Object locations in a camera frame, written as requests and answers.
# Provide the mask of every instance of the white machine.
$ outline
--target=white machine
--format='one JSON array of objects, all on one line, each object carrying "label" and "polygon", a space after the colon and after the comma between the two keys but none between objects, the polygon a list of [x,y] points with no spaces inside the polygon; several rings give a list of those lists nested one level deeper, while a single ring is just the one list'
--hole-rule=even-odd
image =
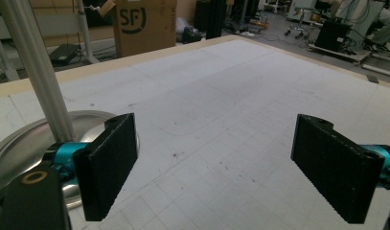
[{"label": "white machine", "polygon": [[382,2],[343,0],[335,16],[343,18],[342,23],[352,26],[348,37],[356,43],[356,47],[360,47],[368,29],[378,18],[382,8]]},{"label": "white machine", "polygon": [[[316,0],[293,0],[290,5],[289,13],[287,14],[287,19],[289,20],[299,20],[300,13],[297,13],[295,8],[308,8],[314,9],[316,5]],[[311,12],[306,12],[303,21],[310,22]]]}]

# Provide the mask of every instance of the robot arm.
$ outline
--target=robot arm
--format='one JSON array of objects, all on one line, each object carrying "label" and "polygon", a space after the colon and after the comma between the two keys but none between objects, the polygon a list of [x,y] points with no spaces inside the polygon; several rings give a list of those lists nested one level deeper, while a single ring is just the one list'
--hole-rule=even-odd
[{"label": "robot arm", "polygon": [[390,190],[390,147],[359,146],[320,118],[298,115],[291,159],[349,223],[365,221],[377,186]]},{"label": "robot arm", "polygon": [[105,122],[92,143],[54,144],[0,199],[0,230],[71,229],[62,183],[79,183],[86,220],[104,219],[138,157],[134,115]]}]

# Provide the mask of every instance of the cardboard box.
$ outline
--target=cardboard box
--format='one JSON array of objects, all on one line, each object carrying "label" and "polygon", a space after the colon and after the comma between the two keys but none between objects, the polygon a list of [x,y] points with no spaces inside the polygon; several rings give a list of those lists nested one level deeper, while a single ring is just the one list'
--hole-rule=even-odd
[{"label": "cardboard box", "polygon": [[195,4],[197,0],[179,0],[176,7],[177,17],[185,18],[189,24],[195,23]]},{"label": "cardboard box", "polygon": [[119,58],[169,48],[176,41],[176,0],[108,0]]}]

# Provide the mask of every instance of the chair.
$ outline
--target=chair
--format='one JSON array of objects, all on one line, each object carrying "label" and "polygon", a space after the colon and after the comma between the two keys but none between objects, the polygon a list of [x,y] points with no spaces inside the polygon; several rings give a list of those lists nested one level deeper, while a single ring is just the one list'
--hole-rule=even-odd
[{"label": "chair", "polygon": [[307,31],[308,28],[306,28],[303,25],[303,20],[305,19],[305,13],[314,12],[315,9],[313,9],[313,8],[295,8],[295,10],[296,10],[295,15],[301,13],[299,23],[297,25],[290,25],[289,28],[287,29],[287,31],[285,32],[285,36],[290,35],[290,31],[294,30],[294,31],[298,32],[298,35],[295,36],[296,39],[298,39],[300,37],[308,38],[308,34],[304,34],[304,31]]}]

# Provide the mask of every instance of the black cable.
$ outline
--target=black cable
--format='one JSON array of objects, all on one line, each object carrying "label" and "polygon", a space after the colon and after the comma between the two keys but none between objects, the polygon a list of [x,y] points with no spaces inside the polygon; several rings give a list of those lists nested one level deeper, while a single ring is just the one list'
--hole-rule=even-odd
[{"label": "black cable", "polygon": [[350,47],[355,47],[355,46],[356,46],[356,41],[347,37],[346,41],[344,42],[344,48],[350,48]]},{"label": "black cable", "polygon": [[98,57],[98,60],[99,61],[104,61],[104,60],[107,60],[107,59],[116,59],[117,58],[117,54],[114,54],[112,56],[103,56],[103,57]]},{"label": "black cable", "polygon": [[93,52],[93,53],[98,53],[98,52],[100,52],[100,51],[108,50],[108,49],[111,49],[111,48],[114,48],[114,47],[116,47],[116,46],[109,46],[109,47],[107,47],[107,48],[102,48],[101,50],[95,51],[95,52]]},{"label": "black cable", "polygon": [[52,6],[54,6],[54,10],[55,10],[55,14],[57,14],[57,6],[55,5],[55,1],[51,1],[52,2]]},{"label": "black cable", "polygon": [[361,35],[361,34],[360,34],[358,31],[356,31],[356,30],[350,29],[350,31],[351,31],[351,32],[356,32],[357,35],[359,35],[360,37],[362,37],[362,38],[364,38],[364,39],[366,38],[365,36]]},{"label": "black cable", "polygon": [[309,48],[309,44],[310,44],[309,41],[305,41],[305,42],[300,43],[297,47],[299,47],[300,49],[306,49],[306,48]]},{"label": "black cable", "polygon": [[116,55],[116,52],[115,52],[115,51],[109,51],[109,52],[94,54],[94,56],[95,56],[95,57],[99,57],[99,56],[108,56],[109,54],[111,54],[111,55]]},{"label": "black cable", "polygon": [[365,5],[365,12],[361,16],[359,16],[358,18],[355,18],[355,19],[345,19],[345,21],[356,23],[356,24],[363,23],[368,18],[369,14],[370,14],[370,1],[367,0],[367,4]]},{"label": "black cable", "polygon": [[355,2],[356,0],[353,0],[350,2],[350,4],[348,5],[347,7],[347,13],[346,13],[346,16],[349,16],[351,14],[351,7],[353,6],[353,3]]},{"label": "black cable", "polygon": [[302,41],[302,42],[287,42],[285,40],[282,40],[279,36],[275,35],[275,34],[263,34],[263,35],[259,35],[259,36],[247,36],[248,38],[251,38],[251,39],[256,39],[256,38],[263,38],[267,41],[277,41],[277,42],[282,42],[282,43],[285,43],[287,45],[294,45],[294,46],[298,46],[299,48],[304,48],[304,47],[300,47],[301,44],[305,43],[306,41]]},{"label": "black cable", "polygon": [[4,78],[6,78],[6,77],[7,77],[7,75],[3,74],[3,76],[0,77],[0,80],[4,79]]},{"label": "black cable", "polygon": [[[75,0],[72,0],[72,13],[75,13]],[[79,34],[79,32],[78,32],[78,44],[79,44],[79,51],[81,51],[80,34]]]},{"label": "black cable", "polygon": [[79,54],[79,60],[69,63],[68,65],[76,64],[81,61],[81,58],[83,57],[83,54]]},{"label": "black cable", "polygon": [[353,0],[353,1],[351,1],[345,8],[343,8],[342,10],[341,10],[341,12],[339,13],[339,14],[341,14],[341,13],[343,13],[345,10],[349,10],[349,8],[352,6],[352,4],[354,3],[354,1],[355,0]]},{"label": "black cable", "polygon": [[12,39],[10,39],[9,42],[7,42],[11,47],[15,48],[16,49],[16,46],[15,46],[15,43],[12,41]]},{"label": "black cable", "polygon": [[232,9],[231,17],[232,19],[236,21],[240,21],[241,19],[241,13],[242,13],[242,4],[238,4]]}]

